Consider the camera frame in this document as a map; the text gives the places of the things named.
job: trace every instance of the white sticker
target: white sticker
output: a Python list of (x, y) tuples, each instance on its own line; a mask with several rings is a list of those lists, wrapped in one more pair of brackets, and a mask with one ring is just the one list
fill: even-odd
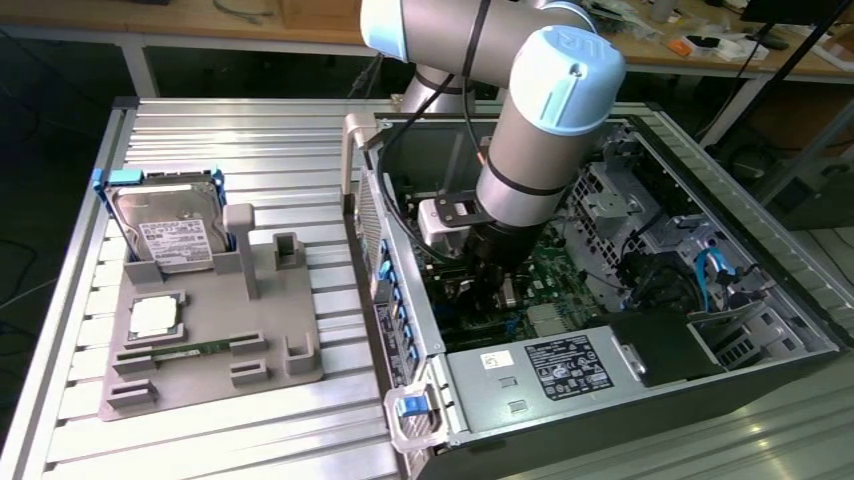
[(483, 368), (486, 370), (490, 370), (491, 368), (508, 367), (510, 365), (512, 365), (510, 350), (484, 353), (483, 355), (480, 355), (480, 361), (483, 362)]
[(161, 266), (212, 260), (208, 235), (200, 219), (140, 223), (139, 228), (151, 256)]

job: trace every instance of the wooden tabletop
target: wooden tabletop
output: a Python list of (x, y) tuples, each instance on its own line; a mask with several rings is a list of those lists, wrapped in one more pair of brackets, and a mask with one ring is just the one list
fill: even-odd
[[(636, 8), (646, 23), (663, 32), (664, 40), (691, 33), (686, 31), (686, 22), (658, 24), (648, 19), (648, 5), (640, 0), (627, 1)], [(223, 38), (361, 44), (361, 35), (356, 27), (287, 28), (279, 0), (227, 0), (225, 3), (235, 8), (239, 6), (241, 10), (269, 10), (273, 16), (260, 18), (261, 24), (253, 25), (216, 10), (211, 0), (172, 0), (168, 6), (143, 5), (129, 0), (1, 0), (0, 23)], [(746, 25), (755, 28), (760, 26), (742, 23), (738, 15), (723, 8), (706, 5), (702, 0), (680, 0), (678, 8), (710, 23), (722, 23), (726, 19), (734, 32), (740, 31)], [(771, 51), (764, 60), (751, 62), (748, 71), (775, 71), (803, 41), (803, 37), (780, 33), (778, 30), (775, 29), (774, 33), (787, 40), (790, 48)], [(638, 40), (630, 33), (610, 35), (608, 38), (630, 65), (730, 71), (740, 68), (740, 62), (726, 62), (714, 56), (680, 57), (670, 51), (662, 41)], [(803, 58), (794, 74), (847, 78), (851, 76), (850, 72), (838, 69), (812, 53)]]

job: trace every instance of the floor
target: floor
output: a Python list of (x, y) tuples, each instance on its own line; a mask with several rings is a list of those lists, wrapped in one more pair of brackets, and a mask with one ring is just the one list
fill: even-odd
[[(168, 97), (343, 98), (369, 62), (172, 48), (153, 48), (149, 55)], [(402, 92), (411, 75), (412, 66), (385, 60), (371, 96)], [(630, 74), (619, 100), (656, 102), (694, 132), (714, 116), (730, 85), (707, 79), (688, 90), (672, 77)], [(494, 89), (478, 93), (486, 98)], [(133, 88), (116, 48), (0, 38), (0, 305), (59, 275), (108, 106), (113, 97), (127, 95)], [(51, 295), (48, 284), (0, 307), (3, 437)]]

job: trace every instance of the workbench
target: workbench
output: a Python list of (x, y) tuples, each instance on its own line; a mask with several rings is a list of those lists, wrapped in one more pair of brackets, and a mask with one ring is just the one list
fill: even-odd
[[(648, 25), (664, 37), (675, 35), (679, 24), (658, 24), (648, 19), (648, 5), (627, 0)], [(168, 6), (143, 5), (129, 0), (4, 0), (0, 2), (0, 28), (20, 38), (108, 43), (119, 46), (131, 79), (140, 97), (156, 97), (157, 82), (145, 56), (145, 47), (181, 47), (245, 50), (324, 55), (372, 56), (375, 51), (361, 43), (357, 22), (349, 28), (339, 25), (316, 28), (285, 27), (280, 0), (245, 0), (233, 3), (244, 10), (269, 10), (271, 17), (259, 17), (260, 25), (216, 10), (211, 0), (172, 0)], [(702, 0), (682, 0), (679, 8), (695, 17), (719, 23), (720, 19), (740, 31), (746, 25), (738, 15), (715, 8)], [(784, 51), (771, 51), (760, 62), (751, 62), (743, 78), (747, 83), (728, 108), (702, 139), (704, 146), (715, 143), (774, 72), (794, 52), (802, 37), (778, 32), (788, 43)], [(638, 40), (630, 33), (606, 35), (623, 53), (630, 72), (674, 74), (699, 77), (734, 77), (740, 62), (716, 57), (684, 58), (659, 41)], [(854, 83), (854, 75), (808, 53), (788, 80), (819, 83)]]
[[(478, 105), (484, 113), (499, 108), (494, 102)], [(380, 100), (145, 99), (112, 111), (95, 167), (219, 165), (228, 202), (256, 208), (251, 242), (268, 242), (284, 231), (305, 242), (325, 377), (113, 422), (97, 419), (127, 247), (89, 189), (0, 478), (398, 478), (340, 205), (344, 115), (391, 110)], [(618, 104), (614, 113), (656, 115), (643, 104)], [(843, 326), (854, 330), (850, 321)], [(849, 356), (724, 417), (519, 478), (847, 478), (853, 367)]]

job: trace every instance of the aluminum extrusion table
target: aluminum extrusion table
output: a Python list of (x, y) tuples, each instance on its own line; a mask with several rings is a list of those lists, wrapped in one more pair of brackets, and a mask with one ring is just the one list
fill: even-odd
[[(498, 111), (492, 103), (479, 107), (480, 112)], [(389, 111), (391, 105), (361, 100), (151, 99), (113, 111), (97, 167), (159, 170), (217, 164), (228, 201), (249, 201), (257, 209), (252, 241), (295, 231), (307, 243), (327, 377), (315, 384), (127, 420), (96, 418), (125, 246), (89, 192), (0, 459), (0, 478), (398, 477), (339, 195), (343, 117), (365, 110)], [(620, 104), (615, 113), (660, 115), (640, 104)], [(664, 124), (656, 133), (671, 143), (684, 135)], [(704, 177), (730, 188), (714, 172)], [(724, 417), (515, 478), (851, 478), (851, 367), (849, 356)]]

